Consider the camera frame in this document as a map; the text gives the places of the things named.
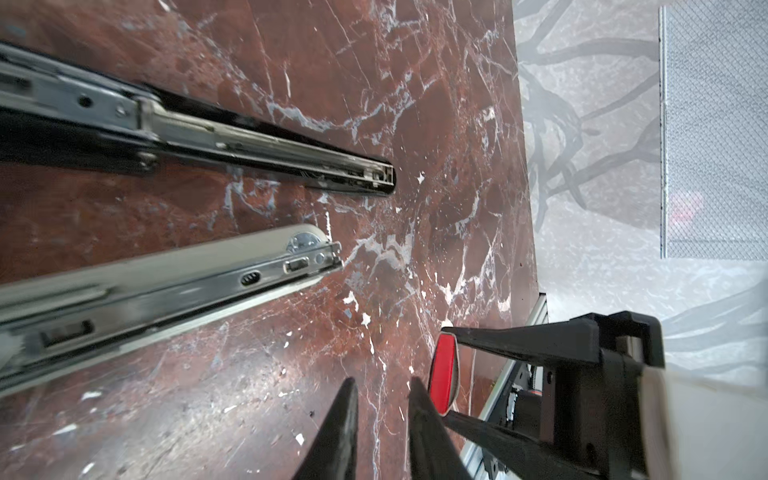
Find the marble floor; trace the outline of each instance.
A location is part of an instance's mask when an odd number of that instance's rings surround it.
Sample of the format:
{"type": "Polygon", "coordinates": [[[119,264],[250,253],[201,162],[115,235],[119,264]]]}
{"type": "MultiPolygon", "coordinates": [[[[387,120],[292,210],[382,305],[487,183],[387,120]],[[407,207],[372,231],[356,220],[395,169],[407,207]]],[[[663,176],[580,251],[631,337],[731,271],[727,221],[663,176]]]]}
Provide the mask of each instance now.
{"type": "MultiPolygon", "coordinates": [[[[0,399],[0,476],[289,478],[354,376],[358,478],[408,478],[409,380],[441,322],[518,326],[538,298],[512,21],[500,0],[1,0],[4,41],[383,155],[398,187],[0,164],[3,283],[301,222],[346,264],[0,399]]],[[[477,414],[503,362],[461,355],[477,414]]]]}

